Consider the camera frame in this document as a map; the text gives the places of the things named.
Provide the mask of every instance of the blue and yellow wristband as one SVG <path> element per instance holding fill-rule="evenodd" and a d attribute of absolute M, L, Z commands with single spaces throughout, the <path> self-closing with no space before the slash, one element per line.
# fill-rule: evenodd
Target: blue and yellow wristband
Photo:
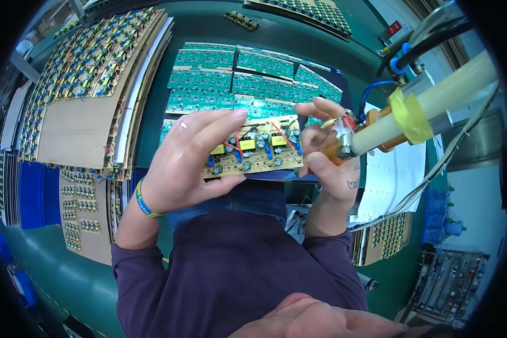
<path fill-rule="evenodd" d="M 149 215 L 153 219 L 158 219 L 158 218 L 162 217 L 164 214 L 157 214 L 157 213 L 154 213 L 153 211 L 151 211 L 149 209 L 149 207 L 146 206 L 145 201 L 143 200 L 143 197 L 141 196 L 141 183 L 142 183 L 143 179 L 145 179 L 145 178 L 143 177 L 139 181 L 139 183 L 137 183 L 137 187 L 135 188 L 135 199 L 137 200 L 137 204 L 139 205 L 139 207 L 141 208 L 143 213 Z"/>

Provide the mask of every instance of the jeans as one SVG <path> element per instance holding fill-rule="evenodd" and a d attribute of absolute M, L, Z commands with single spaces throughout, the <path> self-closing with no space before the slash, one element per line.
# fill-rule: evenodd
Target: jeans
<path fill-rule="evenodd" d="M 168 212 L 167 217 L 175 231 L 177 227 L 191 219 L 208 213 L 216 213 L 222 209 L 274 217 L 282 222 L 282 226 L 285 226 L 284 184 L 247 179 L 234 187 L 227 195 Z"/>

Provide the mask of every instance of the tattoo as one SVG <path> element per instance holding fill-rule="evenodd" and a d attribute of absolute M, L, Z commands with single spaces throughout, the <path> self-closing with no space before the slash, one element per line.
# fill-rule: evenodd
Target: tattoo
<path fill-rule="evenodd" d="M 356 181 L 353 181 L 353 182 L 347 181 L 349 189 L 358 189 L 358 181 L 359 180 L 360 179 L 357 179 Z"/>

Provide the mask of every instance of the person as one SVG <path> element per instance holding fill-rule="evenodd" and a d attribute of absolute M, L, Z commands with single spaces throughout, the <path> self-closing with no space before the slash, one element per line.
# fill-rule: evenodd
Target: person
<path fill-rule="evenodd" d="M 327 99 L 296 105 L 326 121 L 344 109 Z M 301 142 L 304 166 L 322 191 L 305 222 L 304 242 L 284 231 L 285 199 L 244 175 L 205 182 L 210 152 L 243 125 L 248 111 L 182 116 L 156 151 L 128 203 L 112 245 L 117 315 L 127 337 L 388 337 L 405 325 L 368 313 L 349 260 L 346 215 L 355 202 L 358 158 L 336 166 L 321 152 L 335 140 L 313 124 Z M 167 213 L 174 247 L 169 267 L 156 247 Z"/>

